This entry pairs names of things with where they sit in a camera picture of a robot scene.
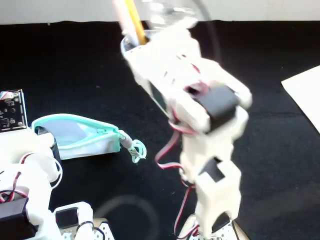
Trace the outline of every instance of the white wall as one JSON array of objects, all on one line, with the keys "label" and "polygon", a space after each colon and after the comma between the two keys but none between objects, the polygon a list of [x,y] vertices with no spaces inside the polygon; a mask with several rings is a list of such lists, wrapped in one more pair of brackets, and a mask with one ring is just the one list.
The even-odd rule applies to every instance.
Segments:
[{"label": "white wall", "polygon": [[[224,21],[320,20],[320,0],[202,0],[212,19]],[[146,14],[136,1],[141,18]],[[112,0],[0,0],[0,24],[116,21]]]}]

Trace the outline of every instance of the black fabric surface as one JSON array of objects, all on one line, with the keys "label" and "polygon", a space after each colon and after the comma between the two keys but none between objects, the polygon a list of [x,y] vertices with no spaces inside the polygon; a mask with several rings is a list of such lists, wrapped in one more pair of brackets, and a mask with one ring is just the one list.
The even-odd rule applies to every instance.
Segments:
[{"label": "black fabric surface", "polygon": [[[237,221],[253,240],[318,240],[319,133],[281,81],[320,65],[320,23],[216,22],[216,27],[222,65],[253,94],[250,120],[233,154],[242,171]],[[205,24],[192,34],[211,58]],[[0,89],[23,89],[29,124],[49,114],[81,115],[117,125],[148,149],[148,158],[138,165],[125,149],[64,161],[50,208],[87,201],[96,210],[115,197],[133,195],[156,211],[159,239],[175,239],[184,188],[176,170],[163,171],[153,163],[172,131],[121,57],[118,24],[0,26],[0,35]],[[178,157],[179,148],[169,155]],[[192,195],[184,217],[195,201]],[[137,207],[124,205],[106,217],[116,240],[148,234],[150,221]]]}]

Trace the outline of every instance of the yellow pencil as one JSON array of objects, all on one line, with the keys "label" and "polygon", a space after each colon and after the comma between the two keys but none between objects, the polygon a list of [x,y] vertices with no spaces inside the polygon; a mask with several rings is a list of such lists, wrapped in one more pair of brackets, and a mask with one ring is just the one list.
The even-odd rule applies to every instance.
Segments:
[{"label": "yellow pencil", "polygon": [[141,45],[145,45],[147,43],[145,30],[140,21],[140,17],[139,17],[135,2],[134,0],[124,0],[124,2],[131,16],[131,20],[135,27],[135,32],[139,39],[139,42]]}]

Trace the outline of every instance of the mint green pouch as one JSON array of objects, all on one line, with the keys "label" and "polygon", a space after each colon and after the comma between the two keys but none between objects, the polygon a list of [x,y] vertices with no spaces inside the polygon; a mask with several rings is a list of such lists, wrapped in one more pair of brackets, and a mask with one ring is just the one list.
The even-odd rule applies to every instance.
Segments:
[{"label": "mint green pouch", "polygon": [[83,116],[60,113],[34,120],[31,128],[43,127],[53,134],[62,160],[117,153],[120,144],[132,156],[132,162],[145,159],[147,149],[115,125]]}]

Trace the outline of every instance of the white paper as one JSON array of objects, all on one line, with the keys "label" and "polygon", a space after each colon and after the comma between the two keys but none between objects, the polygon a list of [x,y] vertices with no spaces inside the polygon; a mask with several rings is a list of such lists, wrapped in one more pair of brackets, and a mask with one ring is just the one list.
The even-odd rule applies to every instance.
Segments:
[{"label": "white paper", "polygon": [[290,77],[282,85],[320,133],[320,66]]}]

